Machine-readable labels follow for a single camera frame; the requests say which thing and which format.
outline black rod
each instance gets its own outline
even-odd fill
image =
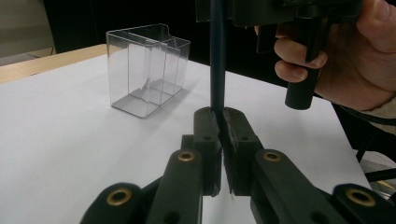
[[[210,6],[210,105],[219,118],[224,108],[227,1],[211,0]]]

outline clear plastic container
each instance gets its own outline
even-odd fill
[[[188,40],[154,24],[106,33],[110,103],[145,118],[183,89]]]

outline black cylindrical grip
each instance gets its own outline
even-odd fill
[[[318,81],[319,69],[306,68],[308,77],[302,82],[290,82],[285,104],[293,109],[305,110],[311,106]]]

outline white table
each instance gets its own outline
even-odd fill
[[[228,107],[245,113],[264,147],[286,153],[318,188],[370,188],[329,102],[296,111],[286,90],[227,74]],[[193,112],[209,106],[209,67],[189,62],[184,90],[148,119],[109,104],[106,55],[0,84],[0,223],[79,223],[105,188],[163,175]],[[255,223],[248,197],[204,198],[203,223]]]

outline pen holder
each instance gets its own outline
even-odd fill
[[[183,89],[188,40],[153,24],[106,33],[110,103],[145,118]]]

